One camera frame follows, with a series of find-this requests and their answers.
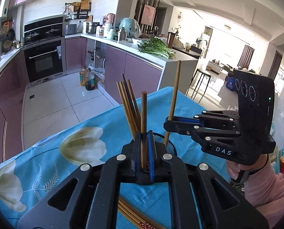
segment human hand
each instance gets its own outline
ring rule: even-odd
[[[239,172],[241,170],[250,170],[250,171],[258,170],[263,168],[266,162],[267,162],[267,154],[262,154],[257,160],[257,162],[250,166],[226,160],[227,173],[229,176],[231,176],[233,179],[236,180],[239,177]]]

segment bar stool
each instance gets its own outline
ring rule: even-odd
[[[189,89],[190,89],[190,86],[191,86],[191,84],[192,84],[192,82],[193,82],[193,80],[194,80],[194,78],[195,78],[197,72],[201,73],[201,75],[200,75],[200,78],[199,78],[199,80],[198,80],[198,82],[197,82],[197,84],[196,84],[196,86],[195,86],[195,89],[194,89],[194,91],[193,91],[193,94],[191,95],[191,99],[192,99],[192,97],[193,97],[193,95],[194,95],[194,92],[195,92],[195,90],[196,90],[196,88],[197,88],[199,82],[200,82],[201,77],[203,77],[203,78],[202,78],[202,80],[201,80],[201,82],[200,82],[200,85],[199,85],[199,87],[198,87],[198,89],[197,89],[197,91],[196,91],[196,94],[195,94],[193,100],[195,99],[195,97],[196,97],[196,95],[197,95],[197,93],[198,93],[198,90],[199,90],[199,88],[200,88],[200,86],[201,86],[201,83],[203,82],[204,77],[207,76],[207,77],[209,78],[209,80],[208,80],[207,86],[206,86],[206,88],[205,88],[205,92],[203,93],[203,96],[204,96],[205,93],[206,93],[207,87],[208,87],[209,82],[210,82],[210,79],[211,79],[211,74],[210,74],[209,72],[207,72],[207,71],[205,71],[205,70],[203,70],[203,69],[197,69],[196,72],[195,72],[195,74],[194,74],[194,76],[192,77],[191,83],[190,83],[189,88],[187,89],[187,92],[186,92],[185,95],[188,94]]]

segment cooking oil bottle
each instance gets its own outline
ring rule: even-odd
[[[88,68],[85,77],[86,77],[85,78],[85,88],[86,88],[86,90],[93,90],[93,89],[95,89],[94,75],[91,72],[90,68]]]
[[[86,79],[86,66],[80,67],[81,71],[79,72],[79,79],[81,82],[81,86],[85,86],[85,79]]]

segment leafy greens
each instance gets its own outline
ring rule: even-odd
[[[140,52],[149,53],[167,59],[172,59],[175,53],[172,49],[168,48],[167,45],[159,38],[152,38],[150,40],[145,40],[142,44],[138,44]]]

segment screw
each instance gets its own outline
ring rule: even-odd
[[[205,163],[201,163],[201,164],[199,165],[199,168],[200,168],[201,170],[207,170],[207,169],[209,168],[209,165],[207,165],[207,164],[205,164]]]
[[[169,154],[169,153],[165,153],[165,154],[163,154],[163,159],[165,159],[165,160],[170,160],[170,159],[172,159],[172,155],[171,154]]]
[[[119,155],[117,155],[117,160],[123,161],[123,160],[125,160],[125,159],[126,159],[126,156],[125,156],[124,154],[119,154]]]
[[[90,169],[90,165],[88,164],[82,164],[80,167],[81,171],[87,171]]]

